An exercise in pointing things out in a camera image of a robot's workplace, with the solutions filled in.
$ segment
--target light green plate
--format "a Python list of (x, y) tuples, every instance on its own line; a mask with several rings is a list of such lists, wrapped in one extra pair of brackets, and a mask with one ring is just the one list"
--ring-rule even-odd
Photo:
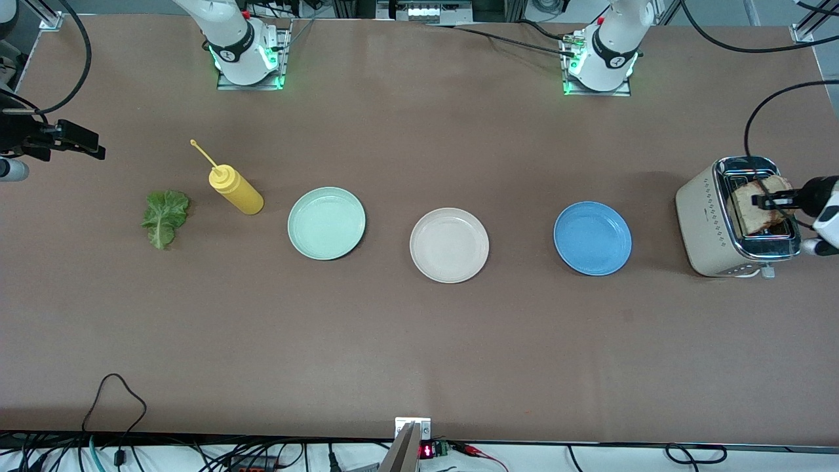
[(289, 238), (306, 257), (337, 259), (361, 241), (367, 218), (355, 195), (334, 186), (303, 195), (289, 214)]

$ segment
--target lettuce leaf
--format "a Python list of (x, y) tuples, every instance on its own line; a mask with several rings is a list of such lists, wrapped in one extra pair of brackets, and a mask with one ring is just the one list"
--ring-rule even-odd
[(149, 242), (157, 249), (165, 249), (175, 239), (175, 230), (186, 222), (186, 208), (190, 199), (180, 191), (153, 191), (146, 197), (149, 207), (140, 225), (149, 230)]

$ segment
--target yellow squeeze bottle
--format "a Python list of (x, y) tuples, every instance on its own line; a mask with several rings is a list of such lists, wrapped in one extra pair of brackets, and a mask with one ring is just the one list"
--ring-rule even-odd
[(227, 164), (216, 165), (216, 162), (204, 152), (194, 139), (190, 140), (190, 144), (198, 149), (212, 164), (210, 185), (217, 192), (221, 193), (234, 207), (246, 215), (255, 215), (259, 213), (259, 210), (262, 210), (265, 205), (262, 195), (259, 195), (259, 192), (242, 177), (242, 174), (236, 172), (236, 169)]

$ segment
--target teal cable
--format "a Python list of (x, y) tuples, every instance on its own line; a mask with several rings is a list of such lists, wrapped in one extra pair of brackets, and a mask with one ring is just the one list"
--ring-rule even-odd
[(102, 462), (99, 461), (99, 456), (96, 455), (96, 448), (93, 446), (93, 436), (91, 436), (91, 440), (88, 441), (87, 446), (91, 449), (93, 464), (96, 464), (96, 468), (99, 469), (99, 472), (105, 472), (105, 468), (102, 467)]

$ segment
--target toaster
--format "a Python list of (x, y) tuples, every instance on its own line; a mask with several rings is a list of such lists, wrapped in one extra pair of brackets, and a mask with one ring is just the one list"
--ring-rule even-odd
[(800, 252), (798, 226), (789, 220), (755, 234), (740, 230), (731, 195), (754, 179), (779, 175), (759, 156), (727, 157), (711, 164), (676, 192), (676, 212), (694, 270), (709, 277), (774, 277), (773, 263)]

